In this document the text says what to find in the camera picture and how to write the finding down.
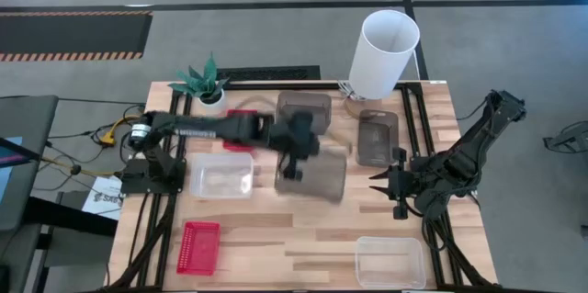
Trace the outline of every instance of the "red plastic basket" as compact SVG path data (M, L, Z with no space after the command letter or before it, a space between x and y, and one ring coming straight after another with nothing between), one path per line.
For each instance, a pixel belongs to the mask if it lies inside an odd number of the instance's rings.
M212 276L217 267L221 226L213 222L187 222L177 260L178 274Z
M256 113L256 112L257 112L257 110L254 110L254 109L229 109L229 110L227 110L227 116L229 117L230 115L232 115L234 113ZM233 142L229 142L229 141L223 141L222 148L224 148L225 150L232 151L232 152L250 152L254 149L251 146L243 146L241 144L233 143Z

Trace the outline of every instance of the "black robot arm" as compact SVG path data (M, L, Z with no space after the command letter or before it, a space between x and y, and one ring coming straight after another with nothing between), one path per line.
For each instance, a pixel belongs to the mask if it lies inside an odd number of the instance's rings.
M171 135L223 139L265 148L287 155L286 177L296 175L296 161L319 152L317 136L311 132L312 113L298 112L275 122L273 115L235 113L226 118L204 118L153 111L143 114L132 126L129 146L145 159L133 159L122 173L122 193L176 193L184 183L186 165L159 146Z
M390 200L398 201L394 218L407 218L407 197L414 197L414 206L428 219L437 219L447 208L452 195L464 197L481 180L486 152L504 129L525 117L525 102L506 91L491 91L485 98L480 119L449 150L432 157L411 162L411 171L404 171L406 151L395 151L398 165L371 179L388 178L388 187L371 186Z

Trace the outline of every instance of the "gray carpet floor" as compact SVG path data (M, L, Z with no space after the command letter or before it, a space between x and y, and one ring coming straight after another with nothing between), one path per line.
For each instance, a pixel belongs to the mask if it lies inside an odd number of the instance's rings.
M349 0L0 0L0 6L278 1ZM156 11L141 60L1 62L0 96L143 102L151 81L174 79L177 69L201 65L210 51L221 67L316 64L324 79L345 79L361 21L377 9ZM448 80L458 116L468 114L490 89L506 89L527 103L526 120L509 127L492 146L479 191L500 282L586 292L588 242L579 230L588 223L588 162L580 154L546 151L541 138L587 118L588 6L417 7L415 16L429 77ZM418 78L413 64L402 78ZM118 118L126 106L61 101L52 134L92 129ZM461 121L462 132L472 122ZM81 158L96 152L95 145L83 140L56 146ZM119 168L119 155L108 151L93 166ZM59 173L47 170L36 185L56 186L61 180ZM64 188L84 189L75 184ZM53 268L46 292L96 288L104 273L99 262Z

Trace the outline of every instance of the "screen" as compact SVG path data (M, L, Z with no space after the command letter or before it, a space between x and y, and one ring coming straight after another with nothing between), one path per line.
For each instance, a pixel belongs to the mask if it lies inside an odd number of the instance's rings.
M10 141L16 145L22 143L22 137L5 138L6 141ZM8 149L7 147L0 146L0 201L4 197L8 180L10 179L10 173L12 167L15 165L23 164L28 162L28 157L18 152Z

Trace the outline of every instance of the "clear plastic container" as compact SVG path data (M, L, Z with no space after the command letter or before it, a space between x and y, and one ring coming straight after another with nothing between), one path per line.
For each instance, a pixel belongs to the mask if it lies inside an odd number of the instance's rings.
M249 153L195 153L190 193L207 198L246 198L253 187L254 159Z
M357 239L356 276L363 288L424 288L421 243L414 238Z

